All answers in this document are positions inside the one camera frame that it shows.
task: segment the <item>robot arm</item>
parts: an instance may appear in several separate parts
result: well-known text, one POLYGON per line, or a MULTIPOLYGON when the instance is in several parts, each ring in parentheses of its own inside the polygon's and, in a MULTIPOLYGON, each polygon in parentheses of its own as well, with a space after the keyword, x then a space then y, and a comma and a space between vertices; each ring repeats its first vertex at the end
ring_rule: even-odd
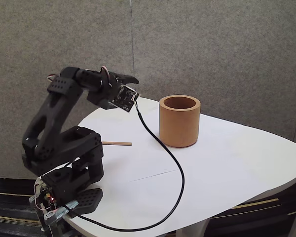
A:
POLYGON ((129 112, 139 95, 126 83, 138 83, 138 80, 109 72, 105 67, 99 72, 67 67, 60 76, 53 77, 47 89, 49 95, 24 134, 22 160, 28 170, 40 176, 80 157, 73 168, 63 168, 54 176, 53 171, 44 175, 45 182, 54 190, 59 190, 61 185, 70 189, 67 196, 56 194, 58 201, 71 201, 74 196, 70 197, 69 193, 76 194, 103 176, 101 136, 79 126, 61 132, 71 109, 83 90, 88 90, 87 100, 94 105, 103 109, 120 107, 129 112))

